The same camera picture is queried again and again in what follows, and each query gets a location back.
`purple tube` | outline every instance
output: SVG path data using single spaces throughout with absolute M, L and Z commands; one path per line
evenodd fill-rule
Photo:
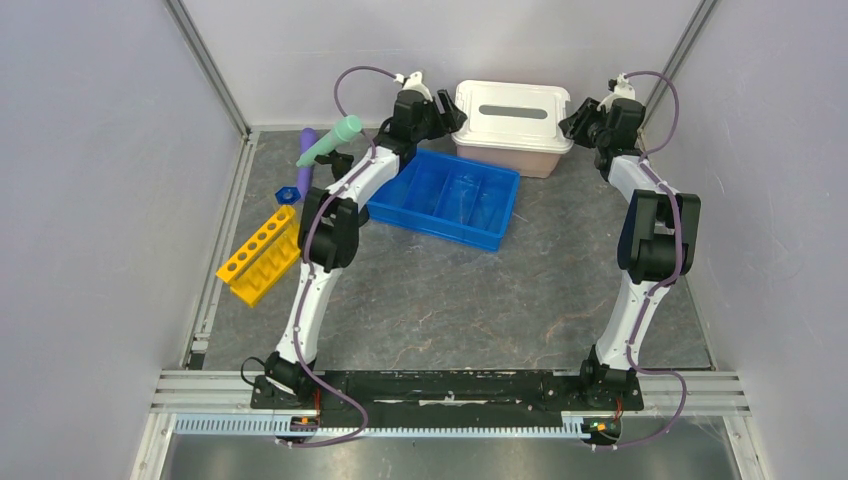
M 318 132 L 311 128 L 304 128 L 300 132 L 300 153 L 309 150 L 318 141 Z M 297 170 L 297 191 L 300 192 L 300 200 L 306 199 L 306 192 L 312 186 L 312 168 L 301 167 Z

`white lid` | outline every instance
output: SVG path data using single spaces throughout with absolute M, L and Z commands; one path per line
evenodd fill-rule
M 453 140 L 462 146 L 565 153 L 572 140 L 559 122 L 571 100 L 561 87 L 466 80 L 456 87 L 455 103 L 468 115 Z

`blue tray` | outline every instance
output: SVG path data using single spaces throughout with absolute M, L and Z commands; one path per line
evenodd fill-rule
M 371 218 L 496 252 L 518 192 L 518 172 L 418 150 L 368 202 Z

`white wall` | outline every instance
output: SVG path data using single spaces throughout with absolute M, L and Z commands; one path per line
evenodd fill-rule
M 654 156 L 701 195 L 689 283 L 776 479 L 844 478 L 847 20 L 841 0 L 722 2 L 676 82 L 677 136 Z
M 498 80 L 563 86 L 582 102 L 602 95 L 614 74 L 662 69 L 698 4 L 184 1 L 248 122 L 297 126 L 337 120 L 333 83 L 360 64 L 401 73 L 423 68 L 433 91 L 453 94 L 466 79 Z M 372 73 L 354 75 L 341 89 L 343 105 L 379 124 L 391 114 L 396 86 Z
M 238 136 L 157 0 L 0 3 L 0 104 L 0 478 L 126 478 Z

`blue nut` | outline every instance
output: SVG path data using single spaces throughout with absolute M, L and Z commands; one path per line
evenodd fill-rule
M 280 205 L 294 205 L 300 200 L 300 192 L 297 191 L 297 187 L 283 187 L 277 190 L 274 197 Z

